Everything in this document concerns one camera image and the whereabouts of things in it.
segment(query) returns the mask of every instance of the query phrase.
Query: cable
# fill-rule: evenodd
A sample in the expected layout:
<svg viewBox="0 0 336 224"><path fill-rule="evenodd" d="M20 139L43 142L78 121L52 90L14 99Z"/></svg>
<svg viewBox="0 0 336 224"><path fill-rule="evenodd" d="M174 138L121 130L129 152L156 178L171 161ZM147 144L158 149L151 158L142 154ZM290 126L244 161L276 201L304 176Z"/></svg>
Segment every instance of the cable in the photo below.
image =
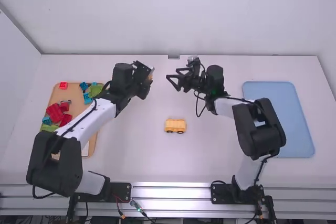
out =
<svg viewBox="0 0 336 224"><path fill-rule="evenodd" d="M118 200L120 200L121 202L123 202L123 203L129 203L130 202L130 200L128 200L128 201L125 201L125 200L122 200L120 197L118 197L117 195L114 195L114 194L111 194L112 196L114 196L115 198L117 198Z"/></svg>
<svg viewBox="0 0 336 224"><path fill-rule="evenodd" d="M263 166L267 163L267 160L268 160L269 158L271 158L271 157L272 157L272 156L265 157L265 158L261 161L261 165L260 165L259 171L258 171L257 176L256 176L256 178L255 178L255 180L254 180L254 183L253 183L254 186L256 186L256 185L257 185L257 182L259 181L259 176L260 176L261 171L263 170Z"/></svg>
<svg viewBox="0 0 336 224"><path fill-rule="evenodd" d="M86 222L86 219L89 216L89 207L88 207L88 202L87 201L85 201L85 208L86 208L86 215L85 215L85 221L84 221L84 223Z"/></svg>
<svg viewBox="0 0 336 224"><path fill-rule="evenodd" d="M44 199L44 198L47 198L47 197L55 194L55 193L50 193L50 194L46 194L46 195L43 195L43 196L37 196L35 190L36 190L36 188L33 185L33 198L34 199Z"/></svg>
<svg viewBox="0 0 336 224"><path fill-rule="evenodd" d="M212 181L210 186L212 186L214 183L220 183L220 184L226 185L226 183L222 180L215 180L215 181Z"/></svg>
<svg viewBox="0 0 336 224"><path fill-rule="evenodd" d="M251 219L248 220L248 222L246 222L245 224L249 224L251 221L255 220L255 217L257 216L257 214L255 213L253 215L253 217Z"/></svg>
<svg viewBox="0 0 336 224"><path fill-rule="evenodd" d="M149 218L148 216L147 216L147 214L143 211L143 212L141 212L141 214L147 219L147 220L149 220L150 222L152 222L152 223L156 223L156 220L152 220L151 218Z"/></svg>
<svg viewBox="0 0 336 224"><path fill-rule="evenodd" d="M119 208L119 202L118 202L118 199L119 200L121 200L118 196L116 196L116 195L114 195L114 194L112 194L114 197L115 197L115 203L117 204L117 209L118 209L118 213L119 213L119 215L120 215L120 218L121 219L125 219L126 218L126 216L123 214L123 212L120 210L120 208Z"/></svg>
<svg viewBox="0 0 336 224"><path fill-rule="evenodd" d="M196 116L197 116L198 118L202 115L203 111L204 111L205 108L206 108L206 104L205 104L204 107L202 108L200 114L198 114L198 112L197 112L197 107L198 107L198 100L199 100L199 98L200 98L200 95L199 95L199 94L200 94L200 93L198 92L198 94L197 94L197 99L196 99Z"/></svg>
<svg viewBox="0 0 336 224"><path fill-rule="evenodd" d="M86 113L81 119L79 119L73 126L71 126L69 129L67 129L66 131L64 131L64 132L62 133L61 136L59 136L59 137L57 138L57 140L54 142L54 144L53 144L52 147L50 148L50 151L49 151L48 154L46 155L45 159L43 160L43 162L42 162L42 166L41 166L39 172L41 172L42 169L45 167L45 165L46 165L48 159L50 158L50 155L52 154L54 148L55 148L55 147L57 146L57 144L62 140L63 136L64 136L65 134L67 134L68 132L72 131L72 130L73 130L73 129L74 129L74 128L81 122L81 121L83 121L89 114L91 114L94 110L96 110L96 107L97 107L97 101L96 101L95 98L93 98L93 101L94 101L94 106L92 107L92 109L91 109L88 113ZM37 196L36 193L35 193L35 190L36 190L35 185L33 185L33 192L32 192L32 193L33 193L33 198L35 198L35 199L44 199L44 198L47 198L47 197L49 197L49 196L55 194L55 193L50 193L50 194L46 194L46 195L43 195L43 196Z"/></svg>
<svg viewBox="0 0 336 224"><path fill-rule="evenodd" d="M197 97L197 94L195 94L197 91L196 90L194 90L194 96L195 97ZM202 97L200 97L200 96L198 96L198 98L200 99L200 100L202 100L202 101L205 101L205 99L204 98L202 98Z"/></svg>

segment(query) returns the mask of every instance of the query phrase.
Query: white wall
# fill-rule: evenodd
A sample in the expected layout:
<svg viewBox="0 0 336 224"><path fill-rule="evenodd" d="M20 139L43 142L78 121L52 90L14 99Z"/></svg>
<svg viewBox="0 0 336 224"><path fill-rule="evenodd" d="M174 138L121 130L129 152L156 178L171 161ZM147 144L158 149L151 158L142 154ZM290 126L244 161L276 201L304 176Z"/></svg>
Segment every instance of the white wall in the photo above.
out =
<svg viewBox="0 0 336 224"><path fill-rule="evenodd" d="M336 0L0 2L48 54L319 55L336 94Z"/></svg>
<svg viewBox="0 0 336 224"><path fill-rule="evenodd" d="M0 159L28 96L41 54L0 10Z"/></svg>

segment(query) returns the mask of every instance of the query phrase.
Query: connector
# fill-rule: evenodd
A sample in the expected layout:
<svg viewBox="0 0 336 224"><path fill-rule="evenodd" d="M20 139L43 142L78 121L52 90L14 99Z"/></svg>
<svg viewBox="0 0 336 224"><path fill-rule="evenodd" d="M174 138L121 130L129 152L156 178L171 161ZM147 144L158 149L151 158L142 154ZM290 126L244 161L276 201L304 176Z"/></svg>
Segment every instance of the connector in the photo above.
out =
<svg viewBox="0 0 336 224"><path fill-rule="evenodd" d="M141 214L143 214L143 209L142 209L142 207L141 207L140 204L137 203L135 200L131 200L131 201L130 201L130 205L131 205L132 207L135 207L135 208L137 209L138 212L140 212Z"/></svg>

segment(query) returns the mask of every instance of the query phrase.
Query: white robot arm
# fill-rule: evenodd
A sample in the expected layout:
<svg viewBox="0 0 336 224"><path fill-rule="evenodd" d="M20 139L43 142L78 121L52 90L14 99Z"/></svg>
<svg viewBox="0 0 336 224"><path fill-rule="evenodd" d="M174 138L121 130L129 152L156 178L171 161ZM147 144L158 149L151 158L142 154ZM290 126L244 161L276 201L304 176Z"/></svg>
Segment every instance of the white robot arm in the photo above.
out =
<svg viewBox="0 0 336 224"><path fill-rule="evenodd" d="M166 78L177 91L183 88L187 93L193 89L197 97L196 104L199 94L203 93L205 97L202 100L205 101L207 110L214 115L235 120L239 145L245 154L238 172L232 177L231 184L221 180L212 182L212 203L255 204L258 206L258 215L261 215L261 208L257 202L263 201L269 208L269 219L275 223L271 197L264 196L263 187L258 185L267 159L278 155L280 148L286 144L284 130L271 102L267 98L250 101L231 97L224 90L223 68L211 65L205 70L198 57L189 57L186 68L177 68L176 73L169 74Z"/></svg>
<svg viewBox="0 0 336 224"><path fill-rule="evenodd" d="M81 150L134 96L147 97L153 71L153 67L138 61L116 64L112 80L104 85L90 107L56 131L41 131L36 135L26 176L27 182L33 185L34 198L50 196L36 196L35 187L65 197L74 193L92 195L94 200L103 201L111 197L110 178L82 170ZM60 153L59 160L52 158L52 154L57 153Z"/></svg>

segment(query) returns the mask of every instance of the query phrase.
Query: light blue mat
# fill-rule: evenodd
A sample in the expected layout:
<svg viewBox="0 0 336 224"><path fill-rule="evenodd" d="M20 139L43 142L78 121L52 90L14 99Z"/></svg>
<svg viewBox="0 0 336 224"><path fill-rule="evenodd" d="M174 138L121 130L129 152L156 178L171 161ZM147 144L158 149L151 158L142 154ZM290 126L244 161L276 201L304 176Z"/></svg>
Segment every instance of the light blue mat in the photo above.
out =
<svg viewBox="0 0 336 224"><path fill-rule="evenodd" d="M243 84L245 99L268 98L285 131L286 145L277 157L311 157L313 141L294 85L290 82L247 81Z"/></svg>

